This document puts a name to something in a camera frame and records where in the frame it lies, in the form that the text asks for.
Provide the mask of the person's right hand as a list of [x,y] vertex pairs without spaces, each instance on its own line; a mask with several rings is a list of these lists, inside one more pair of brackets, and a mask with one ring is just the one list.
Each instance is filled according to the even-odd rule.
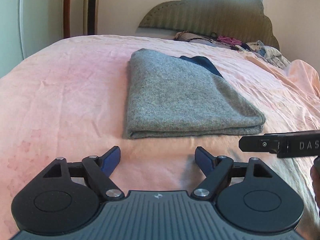
[[319,176],[319,157],[313,161],[313,166],[310,170],[310,176],[312,179],[312,187],[315,193],[315,202],[317,207],[320,208],[320,176]]

